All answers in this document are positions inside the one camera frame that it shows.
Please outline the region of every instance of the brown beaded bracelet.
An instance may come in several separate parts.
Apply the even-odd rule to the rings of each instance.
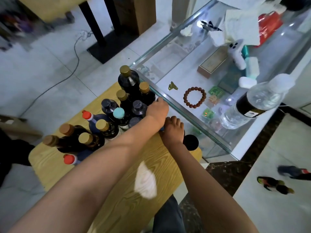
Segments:
[[[190,104],[187,100],[187,97],[188,97],[188,94],[190,91],[199,91],[202,93],[202,98],[200,99],[200,101],[196,105]],[[198,88],[198,87],[189,88],[188,90],[186,90],[186,92],[184,94],[184,102],[186,103],[187,106],[189,106],[190,108],[193,108],[193,109],[200,107],[200,105],[203,103],[203,101],[205,101],[205,99],[206,99],[205,91],[202,88]]]

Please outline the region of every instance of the gold bottle cap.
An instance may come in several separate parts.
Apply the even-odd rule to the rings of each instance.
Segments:
[[[147,82],[140,83],[139,89],[142,93],[147,93],[150,91],[150,87],[149,87],[149,84]]]
[[[120,73],[125,77],[129,77],[131,75],[131,69],[127,65],[123,65],[120,68]]]
[[[74,130],[75,128],[69,123],[64,123],[59,127],[59,132],[66,136],[70,136],[74,132]]]
[[[109,128],[109,123],[107,123],[106,120],[104,119],[99,119],[97,122],[96,122],[96,128],[98,130],[101,130],[101,131],[107,131],[108,128]]]
[[[42,143],[47,145],[47,146],[54,147],[58,143],[58,140],[59,140],[59,138],[57,136],[48,135],[48,136],[43,138]]]
[[[127,93],[125,92],[125,90],[118,90],[117,91],[117,98],[120,101],[125,101],[127,99]]]
[[[87,132],[81,133],[79,136],[79,142],[82,144],[90,144],[93,140],[93,136]]]

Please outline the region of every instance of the hand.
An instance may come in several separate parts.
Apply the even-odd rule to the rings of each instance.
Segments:
[[[146,117],[152,117],[155,121],[157,131],[164,125],[165,117],[169,112],[169,105],[162,97],[159,97],[157,101],[154,101],[148,106],[146,111]]]
[[[165,119],[164,132],[160,132],[160,136],[167,149],[172,145],[182,144],[184,134],[184,123],[181,123],[180,119],[176,116]]]

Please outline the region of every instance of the red plastic bag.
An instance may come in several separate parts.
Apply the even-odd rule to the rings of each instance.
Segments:
[[[281,16],[276,11],[260,15],[258,17],[258,22],[260,36],[259,46],[265,43],[265,41],[283,24]]]

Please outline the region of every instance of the glass display case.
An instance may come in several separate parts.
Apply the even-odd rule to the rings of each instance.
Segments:
[[[215,26],[219,26],[228,9],[233,8],[211,0],[175,30],[168,32],[166,37],[130,66],[138,72],[141,80],[149,82],[151,89],[169,103],[170,111],[179,113],[194,127],[194,133],[204,137],[199,146],[204,147],[202,151],[205,158],[232,153],[254,121],[260,120],[257,118],[235,130],[215,130],[211,126],[211,119],[221,114],[222,107],[233,105],[247,91],[238,87],[238,79],[245,72],[238,70],[230,57],[209,78],[197,71],[218,49],[212,44],[207,31],[202,28],[201,20],[212,21]],[[297,30],[306,15],[301,17],[300,14],[286,11],[282,15],[283,25],[263,45],[248,47],[250,56],[256,56],[259,60],[259,83],[268,81],[279,73],[290,74],[310,48],[310,31],[302,33]],[[181,34],[185,28],[191,31]],[[169,89],[171,82],[176,85],[177,90]],[[189,108],[183,99],[185,91],[191,87],[201,87],[207,94],[203,104],[195,109]],[[212,88],[221,92],[216,105],[211,105],[208,100],[213,95]],[[188,95],[188,101],[195,104],[201,97],[199,91],[192,91]],[[271,115],[272,113],[266,115],[263,124],[258,126],[258,133]]]

